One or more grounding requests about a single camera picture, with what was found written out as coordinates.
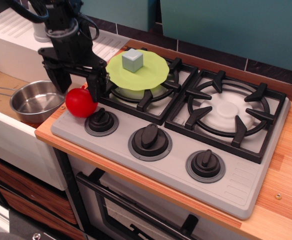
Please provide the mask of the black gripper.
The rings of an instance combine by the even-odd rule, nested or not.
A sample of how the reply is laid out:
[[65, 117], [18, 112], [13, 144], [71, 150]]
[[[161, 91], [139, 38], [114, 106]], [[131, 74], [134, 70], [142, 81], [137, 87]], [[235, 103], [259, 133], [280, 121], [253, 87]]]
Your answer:
[[95, 22], [89, 17], [49, 17], [44, 24], [53, 47], [38, 53], [53, 85], [65, 93], [72, 84], [69, 69], [86, 78], [92, 101], [98, 103], [106, 92], [109, 74], [106, 61], [93, 52], [93, 41], [100, 35]]

